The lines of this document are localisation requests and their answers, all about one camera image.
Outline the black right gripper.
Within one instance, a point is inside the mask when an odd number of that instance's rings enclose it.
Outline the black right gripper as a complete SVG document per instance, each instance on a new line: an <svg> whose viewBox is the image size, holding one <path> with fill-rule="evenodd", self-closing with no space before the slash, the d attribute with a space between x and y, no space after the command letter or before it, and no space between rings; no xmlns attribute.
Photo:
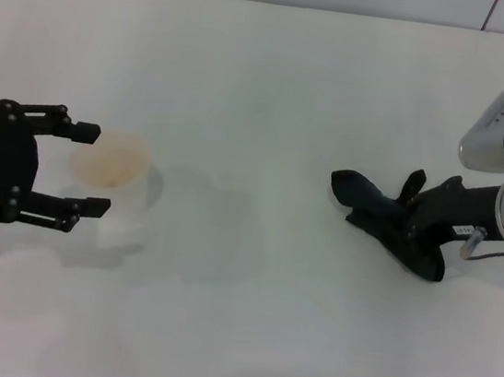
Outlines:
<svg viewBox="0 0 504 377"><path fill-rule="evenodd" d="M486 231L487 241L501 241L496 204L498 186L466 188L454 176L440 186L421 192L427 175L413 171L405 180L396 201L408 206L405 237L412 251L430 257L447 242L467 240L477 228Z"/></svg>

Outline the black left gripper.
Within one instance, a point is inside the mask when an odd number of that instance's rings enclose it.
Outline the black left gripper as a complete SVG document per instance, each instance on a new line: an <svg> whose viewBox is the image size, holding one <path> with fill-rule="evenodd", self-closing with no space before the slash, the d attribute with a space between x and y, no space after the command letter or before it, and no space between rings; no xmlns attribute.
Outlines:
<svg viewBox="0 0 504 377"><path fill-rule="evenodd" d="M0 222L23 222L67 233L80 219L102 218L111 207L107 198L30 193L39 168L36 135L86 144L93 144L100 136L99 125L74 123L68 113L60 104L0 100Z"/></svg>

